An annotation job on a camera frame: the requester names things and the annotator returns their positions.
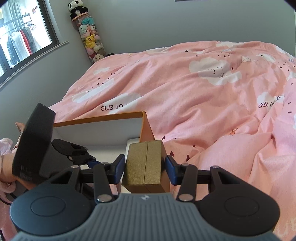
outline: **window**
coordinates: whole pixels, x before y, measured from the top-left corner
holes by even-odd
[[[57,44],[44,0],[8,0],[0,8],[0,84]]]

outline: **human foot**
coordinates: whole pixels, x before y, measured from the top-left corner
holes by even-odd
[[[24,129],[25,129],[25,125],[23,123],[19,123],[19,122],[16,122],[15,123],[18,130],[20,131],[20,133],[23,133]]]

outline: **window frame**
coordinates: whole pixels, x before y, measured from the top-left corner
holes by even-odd
[[[2,76],[0,76],[0,84],[2,84],[6,79],[8,79],[11,75],[13,75],[16,71],[18,71],[24,65],[28,64],[30,61],[32,61],[33,59],[37,58],[39,55],[42,55],[46,51],[48,51],[48,50],[52,49],[53,47],[60,44],[59,40],[57,38],[57,35],[54,31],[52,22],[50,20],[50,16],[48,14],[45,1],[44,0],[37,0],[37,2],[38,2],[38,5],[39,5],[39,8],[40,8],[43,20],[44,20],[44,24],[45,24],[47,33],[48,33],[52,43],[50,45],[38,50],[37,52],[33,53],[32,55],[28,56],[23,61],[18,63],[16,66],[14,66],[12,69],[10,68],[10,66],[8,64],[8,61],[4,55],[2,46],[0,45],[0,64],[3,67],[3,70],[5,70],[4,74]]]

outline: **panda plush toy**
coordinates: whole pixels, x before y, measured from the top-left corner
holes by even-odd
[[[79,14],[89,11],[87,7],[83,7],[83,2],[81,0],[75,0],[70,2],[68,8],[71,12],[71,19],[77,17]]]

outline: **plush toy holder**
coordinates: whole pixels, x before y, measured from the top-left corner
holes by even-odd
[[[72,19],[74,27],[79,31],[87,54],[92,63],[106,57],[102,40],[98,34],[94,19],[86,13]]]

